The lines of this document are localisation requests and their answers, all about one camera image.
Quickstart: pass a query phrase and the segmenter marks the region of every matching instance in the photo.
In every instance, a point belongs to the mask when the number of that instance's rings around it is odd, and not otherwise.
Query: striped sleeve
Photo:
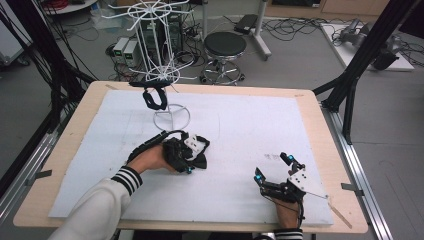
[[[276,240],[302,240],[303,232],[299,228],[279,229],[274,231]]]
[[[143,184],[140,174],[127,166],[121,167],[112,180],[124,185],[130,196]]]

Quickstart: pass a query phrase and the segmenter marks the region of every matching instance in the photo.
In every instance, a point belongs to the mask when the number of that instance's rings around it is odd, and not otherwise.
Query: floor
[[[88,12],[65,16],[64,24],[74,25],[89,18]],[[217,30],[231,29],[225,18],[210,20]],[[89,21],[73,26],[69,39],[73,50],[102,80],[113,78],[113,65],[105,49],[119,36],[130,36],[124,28],[95,31]],[[424,40],[401,34],[408,42]],[[314,89],[343,72],[343,66],[324,34],[297,34],[292,41],[280,41],[262,33],[272,56],[264,61],[256,44],[245,37],[246,54],[236,60],[246,80],[238,87]],[[58,42],[65,56],[63,42]],[[197,77],[201,67],[184,69],[182,75]],[[352,123],[352,141],[367,174],[374,195],[394,239],[424,239],[424,68],[412,72],[367,71],[357,86]],[[182,80],[184,84],[200,84]],[[49,111],[50,92],[34,66],[12,65],[0,71],[0,176],[42,122]],[[319,95],[324,100],[328,93]],[[0,239],[46,239],[53,229],[17,228],[15,209],[0,226]],[[188,239],[202,239],[196,233]],[[375,239],[370,229],[363,235],[319,234],[318,239]]]

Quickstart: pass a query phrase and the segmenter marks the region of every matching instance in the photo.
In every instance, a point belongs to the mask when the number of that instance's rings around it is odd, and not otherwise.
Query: gray stool
[[[244,80],[240,68],[230,62],[243,55],[246,49],[246,41],[241,36],[231,32],[211,33],[205,38],[204,47],[212,61],[203,68],[199,77],[202,83],[237,85],[237,81]]]

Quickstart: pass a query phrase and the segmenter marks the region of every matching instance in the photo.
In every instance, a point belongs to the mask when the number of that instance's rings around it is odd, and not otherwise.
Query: desk
[[[175,87],[179,92],[184,93],[294,98],[298,103],[324,187],[329,194],[329,203],[334,219],[334,225],[304,227],[304,231],[314,233],[364,233],[367,231],[368,227],[355,194],[341,189],[340,183],[349,183],[349,179],[315,95],[311,91],[203,85],[176,85]],[[63,220],[49,218],[48,213],[55,201],[66,169],[77,152],[86,130],[103,101],[103,97],[108,90],[116,89],[142,91],[142,89],[130,87],[127,83],[94,82],[91,84],[43,167],[43,170],[53,170],[52,176],[38,179],[34,183],[14,218],[15,225],[22,227],[57,227],[61,225]],[[125,220],[121,221],[118,227],[127,229],[264,232],[271,231],[277,226],[273,224]]]

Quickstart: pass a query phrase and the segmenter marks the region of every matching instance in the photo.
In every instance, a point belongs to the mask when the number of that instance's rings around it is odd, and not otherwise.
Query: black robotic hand
[[[181,139],[175,137],[166,139],[174,133],[180,133]],[[127,163],[132,161],[140,153],[160,143],[163,145],[165,161],[176,171],[190,174],[196,167],[206,169],[207,161],[204,152],[210,142],[201,136],[190,136],[187,132],[181,130],[163,131],[154,136],[134,149],[128,157]]]

